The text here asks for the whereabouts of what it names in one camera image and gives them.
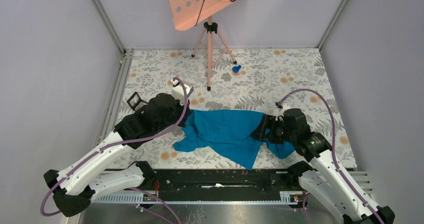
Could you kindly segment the blue t-shirt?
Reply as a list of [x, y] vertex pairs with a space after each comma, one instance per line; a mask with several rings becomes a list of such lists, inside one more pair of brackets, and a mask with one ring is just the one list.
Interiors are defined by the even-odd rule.
[[217, 154], [252, 170], [262, 141], [250, 135], [263, 113], [250, 110], [193, 110], [182, 128], [185, 137], [173, 144], [176, 151], [210, 147]]

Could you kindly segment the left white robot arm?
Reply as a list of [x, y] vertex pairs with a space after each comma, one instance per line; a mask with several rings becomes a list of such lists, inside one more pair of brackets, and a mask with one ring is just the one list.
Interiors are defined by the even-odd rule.
[[125, 116], [97, 147], [63, 170], [48, 170], [43, 176], [49, 187], [40, 206], [44, 216], [51, 196], [58, 208], [56, 214], [71, 217], [81, 213], [94, 200], [131, 187], [150, 189], [155, 171], [146, 161], [102, 175], [114, 161], [161, 137], [176, 127], [183, 127], [191, 114], [189, 94], [159, 93], [134, 113]]

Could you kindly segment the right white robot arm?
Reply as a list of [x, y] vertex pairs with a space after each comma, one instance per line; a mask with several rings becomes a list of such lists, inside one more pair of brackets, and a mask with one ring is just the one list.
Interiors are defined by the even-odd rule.
[[395, 213], [381, 206], [333, 156], [334, 148], [320, 133], [311, 131], [298, 108], [282, 116], [263, 115], [251, 137], [278, 146], [288, 142], [304, 160], [291, 165], [287, 183], [314, 196], [340, 223], [393, 223]]

